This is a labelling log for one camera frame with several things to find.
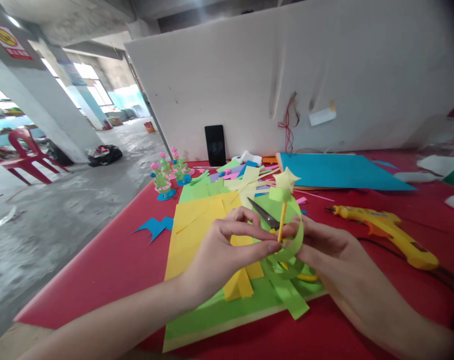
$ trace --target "warning sign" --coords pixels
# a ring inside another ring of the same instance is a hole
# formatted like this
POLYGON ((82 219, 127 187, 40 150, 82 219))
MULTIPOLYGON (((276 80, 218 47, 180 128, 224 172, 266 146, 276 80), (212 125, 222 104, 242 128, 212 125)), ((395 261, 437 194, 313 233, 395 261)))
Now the warning sign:
POLYGON ((16 39, 12 31, 5 26, 0 26, 0 45, 2 45, 13 58, 33 60, 21 43, 16 39))

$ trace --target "left hand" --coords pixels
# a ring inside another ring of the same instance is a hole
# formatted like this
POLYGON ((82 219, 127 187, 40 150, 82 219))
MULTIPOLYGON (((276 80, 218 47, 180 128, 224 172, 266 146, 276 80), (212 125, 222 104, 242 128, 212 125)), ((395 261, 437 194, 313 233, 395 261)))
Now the left hand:
POLYGON ((276 236, 261 228, 259 215, 246 207, 238 207, 225 218, 214 220, 193 261, 180 275, 186 291, 193 297, 193 306, 197 307, 214 296, 238 270, 265 259, 281 248, 282 244, 276 236), (232 235, 245 235, 263 241, 232 246, 232 235))

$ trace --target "trash bag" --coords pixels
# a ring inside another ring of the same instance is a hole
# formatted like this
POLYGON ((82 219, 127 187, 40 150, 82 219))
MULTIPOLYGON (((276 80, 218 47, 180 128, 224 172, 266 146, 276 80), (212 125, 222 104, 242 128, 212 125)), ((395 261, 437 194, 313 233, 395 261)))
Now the trash bag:
POLYGON ((62 166, 72 165, 74 162, 69 159, 69 157, 55 145, 52 140, 48 140, 48 151, 47 156, 58 162, 62 166))
POLYGON ((102 145, 96 150, 98 150, 97 154, 90 151, 88 155, 88 165, 92 168, 111 164, 122 157, 122 151, 115 145, 102 145))

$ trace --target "blue base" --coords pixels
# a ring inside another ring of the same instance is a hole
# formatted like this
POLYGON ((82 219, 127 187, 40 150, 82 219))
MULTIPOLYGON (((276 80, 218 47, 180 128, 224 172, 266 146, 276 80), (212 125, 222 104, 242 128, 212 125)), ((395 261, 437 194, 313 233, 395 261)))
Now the blue base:
POLYGON ((192 176, 184 175, 182 181, 177 180, 177 185, 184 186, 184 185, 187 185, 188 183, 190 183, 191 181, 192 181, 192 176))
POLYGON ((176 195, 176 192, 177 191, 175 189, 170 189, 169 192, 166 192, 164 194, 159 194, 157 196, 157 200, 166 201, 166 200, 172 199, 176 195))

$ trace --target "red table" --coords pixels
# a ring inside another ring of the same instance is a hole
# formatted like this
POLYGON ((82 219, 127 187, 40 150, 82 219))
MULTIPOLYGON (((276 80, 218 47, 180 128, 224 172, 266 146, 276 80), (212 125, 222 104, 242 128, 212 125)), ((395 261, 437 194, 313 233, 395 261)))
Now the red table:
MULTIPOLYGON (((417 171, 416 155, 404 151, 366 151, 371 160, 382 160, 399 169, 417 171)), ((189 163, 189 166, 207 162, 189 163)), ((419 241, 440 263, 454 273, 454 209, 444 204, 454 187, 443 182, 416 186, 419 191, 377 192, 372 190, 323 190, 317 192, 334 202, 306 196, 301 205, 315 221, 366 237, 368 228, 324 210, 348 205, 395 213, 402 229, 419 241)), ((157 201, 151 182, 115 217, 36 297, 17 315, 16 322, 57 329, 100 306, 160 283, 164 279, 171 232, 165 230, 147 247, 148 231, 132 232, 149 218, 174 217, 179 193, 173 200, 157 201)), ((388 241, 383 245, 395 249, 388 241)), ((362 243, 402 296, 422 315, 448 326, 454 316, 454 294, 444 284, 409 266, 384 249, 362 243)), ((358 359, 390 358, 359 334, 329 296, 309 303, 310 310, 298 321, 287 311, 246 324, 222 334, 177 349, 178 356, 202 359, 336 358, 355 354, 358 359)), ((145 340, 142 348, 161 351, 164 330, 145 340)))

